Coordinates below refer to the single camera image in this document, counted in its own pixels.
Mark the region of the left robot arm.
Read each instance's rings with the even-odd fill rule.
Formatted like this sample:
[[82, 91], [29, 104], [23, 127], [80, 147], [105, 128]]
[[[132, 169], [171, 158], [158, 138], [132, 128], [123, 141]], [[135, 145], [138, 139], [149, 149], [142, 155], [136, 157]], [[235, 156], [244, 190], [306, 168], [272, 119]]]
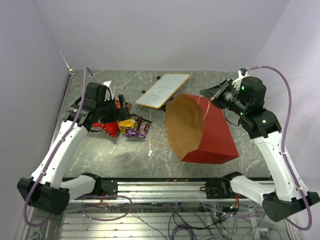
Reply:
[[110, 95], [108, 86], [90, 82], [84, 94], [71, 104], [63, 115], [60, 130], [38, 168], [29, 178], [21, 178], [17, 189], [28, 206], [58, 216], [69, 202], [83, 195], [91, 199], [102, 193], [102, 178], [84, 172], [63, 181], [68, 162], [82, 139], [95, 123], [108, 124], [130, 117], [124, 95]]

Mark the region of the brown m&m's candy packet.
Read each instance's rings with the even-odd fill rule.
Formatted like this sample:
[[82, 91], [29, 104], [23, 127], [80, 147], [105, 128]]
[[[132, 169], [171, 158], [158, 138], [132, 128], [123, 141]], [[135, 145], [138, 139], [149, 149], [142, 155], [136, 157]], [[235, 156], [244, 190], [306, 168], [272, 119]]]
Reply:
[[141, 118], [140, 123], [138, 125], [138, 129], [136, 131], [136, 137], [139, 139], [145, 139], [147, 137], [151, 124], [152, 121]]

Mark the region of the purple candy packet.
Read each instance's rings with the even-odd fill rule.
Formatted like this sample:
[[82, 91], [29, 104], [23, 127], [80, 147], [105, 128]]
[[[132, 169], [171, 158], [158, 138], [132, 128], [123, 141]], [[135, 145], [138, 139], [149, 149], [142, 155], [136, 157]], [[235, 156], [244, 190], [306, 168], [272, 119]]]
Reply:
[[125, 136], [128, 137], [135, 137], [139, 139], [144, 139], [144, 135], [142, 133], [139, 133], [139, 127], [127, 127]]

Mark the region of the red brown paper bag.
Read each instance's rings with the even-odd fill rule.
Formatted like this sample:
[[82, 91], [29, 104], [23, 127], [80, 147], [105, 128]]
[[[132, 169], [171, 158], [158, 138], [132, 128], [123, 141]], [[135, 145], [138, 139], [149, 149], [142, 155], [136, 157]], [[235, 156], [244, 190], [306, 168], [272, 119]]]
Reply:
[[202, 96], [180, 94], [165, 111], [166, 143], [155, 147], [172, 148], [185, 163], [221, 165], [239, 157], [236, 144], [222, 110]]

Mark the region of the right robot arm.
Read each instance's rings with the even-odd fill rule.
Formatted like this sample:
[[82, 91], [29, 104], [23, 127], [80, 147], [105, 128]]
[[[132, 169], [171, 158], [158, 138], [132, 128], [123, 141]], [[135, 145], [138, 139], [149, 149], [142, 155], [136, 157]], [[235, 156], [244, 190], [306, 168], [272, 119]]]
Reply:
[[264, 108], [266, 90], [261, 79], [245, 76], [237, 80], [228, 78], [199, 93], [215, 107], [239, 116], [239, 124], [260, 150], [274, 183], [263, 185], [233, 172], [223, 177], [221, 194], [226, 198], [243, 195], [261, 205], [272, 221], [279, 222], [319, 203], [320, 197], [309, 191], [281, 146], [281, 125], [276, 115]]

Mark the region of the yellow m&m's candy packet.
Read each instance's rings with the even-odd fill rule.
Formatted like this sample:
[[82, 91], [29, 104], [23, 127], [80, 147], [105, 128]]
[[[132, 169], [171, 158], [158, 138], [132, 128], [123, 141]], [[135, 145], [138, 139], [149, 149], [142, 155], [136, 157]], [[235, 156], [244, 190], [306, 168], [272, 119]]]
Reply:
[[119, 121], [117, 125], [119, 128], [122, 128], [122, 129], [135, 128], [138, 126], [138, 122], [133, 118], [129, 118], [123, 121]]

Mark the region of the small whiteboard with yellow frame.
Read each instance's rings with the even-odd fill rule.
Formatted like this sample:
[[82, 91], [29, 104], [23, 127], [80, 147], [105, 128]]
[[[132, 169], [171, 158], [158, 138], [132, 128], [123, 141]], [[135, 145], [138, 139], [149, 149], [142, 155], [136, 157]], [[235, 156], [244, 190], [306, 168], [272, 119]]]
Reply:
[[190, 74], [165, 74], [135, 103], [159, 109], [190, 77]]

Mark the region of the aluminium mounting rail frame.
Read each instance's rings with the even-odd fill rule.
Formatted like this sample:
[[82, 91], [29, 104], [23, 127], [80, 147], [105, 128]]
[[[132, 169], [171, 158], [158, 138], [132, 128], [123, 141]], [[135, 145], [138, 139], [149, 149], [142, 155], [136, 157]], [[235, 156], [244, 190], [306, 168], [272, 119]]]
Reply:
[[273, 222], [257, 203], [218, 189], [209, 178], [104, 179], [98, 196], [72, 200], [24, 240], [300, 240], [285, 220]]

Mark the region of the red cookie snack bag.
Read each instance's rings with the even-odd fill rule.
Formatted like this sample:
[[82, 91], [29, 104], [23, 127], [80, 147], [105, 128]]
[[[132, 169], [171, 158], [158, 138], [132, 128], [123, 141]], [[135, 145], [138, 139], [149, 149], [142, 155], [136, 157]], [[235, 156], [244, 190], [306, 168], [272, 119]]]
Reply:
[[[120, 109], [120, 102], [119, 100], [115, 100], [115, 105], [117, 109]], [[126, 107], [128, 109], [128, 111], [131, 109], [132, 104], [130, 102], [126, 102]], [[118, 123], [116, 122], [110, 122], [110, 123], [99, 123], [99, 122], [95, 122], [92, 127], [94, 128], [101, 128], [98, 131], [102, 131], [104, 130], [110, 137], [116, 137], [116, 134], [119, 131], [119, 126]]]

